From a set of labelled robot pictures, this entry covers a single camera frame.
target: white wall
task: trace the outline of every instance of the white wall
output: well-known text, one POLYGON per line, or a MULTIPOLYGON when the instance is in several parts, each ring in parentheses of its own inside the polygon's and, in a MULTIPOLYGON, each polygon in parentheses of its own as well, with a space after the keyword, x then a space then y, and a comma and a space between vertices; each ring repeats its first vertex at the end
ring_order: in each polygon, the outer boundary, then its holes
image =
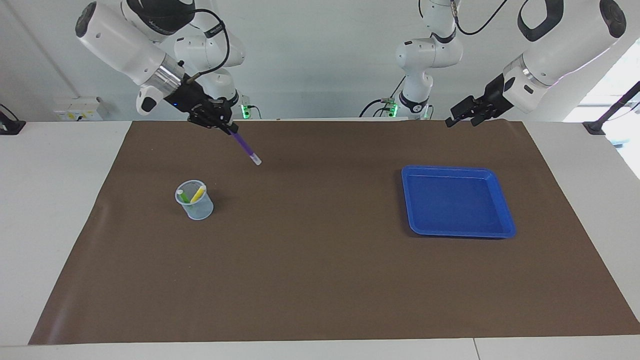
MULTIPOLYGON (((103 0, 117 4, 118 0, 103 0)), ((562 120, 615 61, 640 37, 637 0, 618 0, 627 13, 626 36, 607 54, 552 89, 538 110, 510 119, 562 120)), ((89 0, 0 0, 0 101, 26 120, 53 120, 54 96, 99 96, 112 119, 140 116, 134 109, 136 85, 87 51, 75 38, 76 19, 89 0), (36 43, 11 14, 27 24, 36 43), (44 54, 36 44, 44 48, 44 54), (48 63, 50 58, 54 66, 48 63), (56 67, 62 76, 56 74, 56 67)), ((429 33, 417 14, 417 0, 219 0, 228 27, 245 43, 245 63, 231 69, 237 87, 268 118, 354 117, 365 104, 388 96, 402 78, 395 63, 401 42, 429 33)), ((500 1, 467 0, 461 23, 476 29, 500 1)), ((463 61, 432 72, 434 118, 469 94, 481 95, 485 84, 527 48, 516 26, 522 1, 510 1, 495 22, 475 37, 465 37, 463 61)), ((543 1, 530 1, 531 23, 543 16, 543 1)), ((185 29, 181 35, 197 34, 185 29)), ((172 53, 173 41, 162 48, 172 53)), ((153 119, 186 116, 162 105, 153 119)))

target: pen holder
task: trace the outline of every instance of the pen holder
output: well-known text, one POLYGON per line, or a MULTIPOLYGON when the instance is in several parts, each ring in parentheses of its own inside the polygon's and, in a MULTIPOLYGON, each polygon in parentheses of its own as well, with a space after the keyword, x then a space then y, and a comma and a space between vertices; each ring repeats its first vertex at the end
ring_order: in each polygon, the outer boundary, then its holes
POLYGON ((192 220, 204 220, 208 218, 213 212, 213 201, 211 201, 209 194, 205 191, 194 203, 187 203, 178 196, 178 191, 182 190, 187 199, 192 199, 201 186, 204 186, 204 183, 199 180, 186 181, 176 189, 174 194, 175 200, 182 206, 187 216, 192 220))

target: white table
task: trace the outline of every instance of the white table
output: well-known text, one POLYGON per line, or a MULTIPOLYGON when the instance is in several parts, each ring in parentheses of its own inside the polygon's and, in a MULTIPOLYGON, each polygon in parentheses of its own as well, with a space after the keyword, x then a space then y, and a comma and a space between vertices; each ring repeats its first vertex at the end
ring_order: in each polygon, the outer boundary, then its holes
MULTIPOLYGON (((0 359, 640 359, 640 336, 27 347, 130 125, 30 123, 0 138, 0 359)), ((580 124, 526 126, 638 318, 640 181, 580 124)))

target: black stand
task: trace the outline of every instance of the black stand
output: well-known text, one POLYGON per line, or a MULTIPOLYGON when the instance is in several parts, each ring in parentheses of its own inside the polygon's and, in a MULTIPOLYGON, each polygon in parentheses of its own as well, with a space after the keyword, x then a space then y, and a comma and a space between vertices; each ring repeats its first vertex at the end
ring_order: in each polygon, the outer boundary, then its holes
POLYGON ((9 119, 1 111, 0 111, 0 123, 2 123, 3 125, 0 127, 0 135, 18 135, 22 130, 22 128, 27 124, 24 121, 19 121, 19 120, 13 121, 9 119))
POLYGON ((589 131, 591 135, 606 135, 604 131, 602 131, 602 126, 605 122, 609 121, 611 117, 618 112, 618 110, 622 109, 624 105, 626 105, 631 99, 634 98, 638 93, 640 93, 640 81, 638 81, 634 87, 631 88, 625 95, 623 95, 618 102, 613 104, 609 111, 607 111, 602 117, 600 117, 597 121, 594 122, 583 122, 582 125, 589 131))

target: blue tray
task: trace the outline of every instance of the blue tray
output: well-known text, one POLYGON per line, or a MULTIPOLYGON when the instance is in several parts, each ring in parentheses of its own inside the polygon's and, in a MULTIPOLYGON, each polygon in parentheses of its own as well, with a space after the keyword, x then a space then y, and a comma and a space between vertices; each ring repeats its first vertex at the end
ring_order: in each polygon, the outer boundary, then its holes
POLYGON ((402 170, 411 229, 420 235, 512 238, 516 228, 497 176, 485 168, 402 170))

